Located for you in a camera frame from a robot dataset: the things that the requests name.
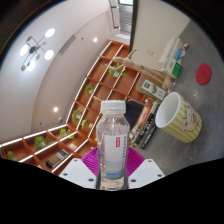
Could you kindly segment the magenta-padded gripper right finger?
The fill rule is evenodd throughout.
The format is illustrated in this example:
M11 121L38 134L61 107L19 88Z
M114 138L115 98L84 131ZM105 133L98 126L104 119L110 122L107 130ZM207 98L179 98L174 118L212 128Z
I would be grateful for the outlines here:
M164 173L153 159L144 159L133 148L128 152L126 174L129 189L143 187L164 177Z

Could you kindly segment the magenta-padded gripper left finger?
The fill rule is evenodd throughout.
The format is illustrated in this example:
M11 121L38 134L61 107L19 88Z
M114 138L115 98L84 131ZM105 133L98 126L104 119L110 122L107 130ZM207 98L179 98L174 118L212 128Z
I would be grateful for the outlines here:
M95 189L99 174L97 149L91 149L81 159L73 158L60 177L78 186Z

